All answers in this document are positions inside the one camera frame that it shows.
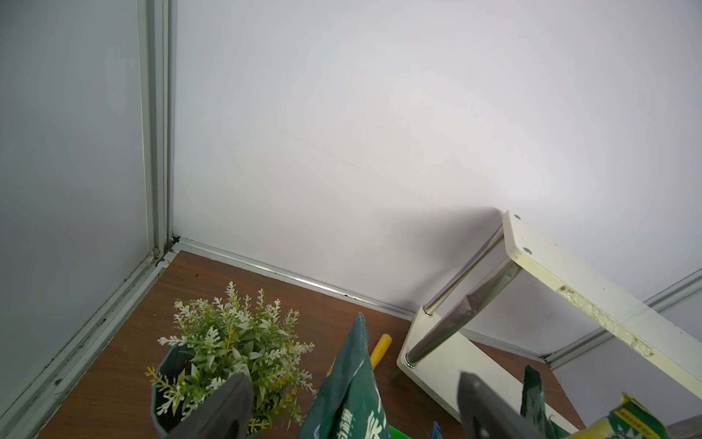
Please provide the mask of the dark green flower soil bag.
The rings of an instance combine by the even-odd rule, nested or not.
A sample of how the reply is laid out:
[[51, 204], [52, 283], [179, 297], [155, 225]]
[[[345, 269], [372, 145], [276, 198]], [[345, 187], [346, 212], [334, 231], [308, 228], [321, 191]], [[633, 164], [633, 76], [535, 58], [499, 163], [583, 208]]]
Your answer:
[[298, 436], [314, 439], [392, 437], [371, 366], [364, 315], [356, 317]]

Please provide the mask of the teal and yellow fertilizer bag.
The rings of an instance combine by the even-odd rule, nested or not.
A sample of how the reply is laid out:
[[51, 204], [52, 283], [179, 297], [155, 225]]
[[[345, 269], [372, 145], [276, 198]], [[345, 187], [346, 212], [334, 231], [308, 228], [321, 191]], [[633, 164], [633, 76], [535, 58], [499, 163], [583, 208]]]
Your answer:
[[565, 429], [550, 421], [546, 413], [546, 395], [540, 373], [531, 365], [524, 369], [520, 414], [548, 439], [570, 436]]

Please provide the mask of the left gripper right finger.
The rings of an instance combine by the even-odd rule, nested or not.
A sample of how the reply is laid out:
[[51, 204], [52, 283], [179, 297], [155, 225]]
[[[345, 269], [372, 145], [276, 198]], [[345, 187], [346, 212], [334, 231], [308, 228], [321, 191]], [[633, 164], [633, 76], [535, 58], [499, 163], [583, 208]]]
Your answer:
[[465, 438], [545, 438], [476, 374], [461, 373], [457, 402]]

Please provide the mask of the yellow green packet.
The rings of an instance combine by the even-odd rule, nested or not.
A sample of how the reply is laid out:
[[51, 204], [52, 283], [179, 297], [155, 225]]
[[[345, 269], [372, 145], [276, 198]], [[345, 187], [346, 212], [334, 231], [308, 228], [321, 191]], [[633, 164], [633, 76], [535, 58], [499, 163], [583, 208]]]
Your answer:
[[590, 427], [569, 439], [670, 439], [667, 428], [635, 398], [624, 393], [622, 402]]

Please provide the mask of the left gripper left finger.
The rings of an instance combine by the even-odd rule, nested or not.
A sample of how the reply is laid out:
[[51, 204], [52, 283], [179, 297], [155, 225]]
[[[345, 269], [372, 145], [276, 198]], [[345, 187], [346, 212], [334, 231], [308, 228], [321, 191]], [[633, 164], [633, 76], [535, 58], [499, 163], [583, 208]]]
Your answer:
[[252, 406], [252, 381], [243, 373], [234, 374], [166, 438], [247, 438]]

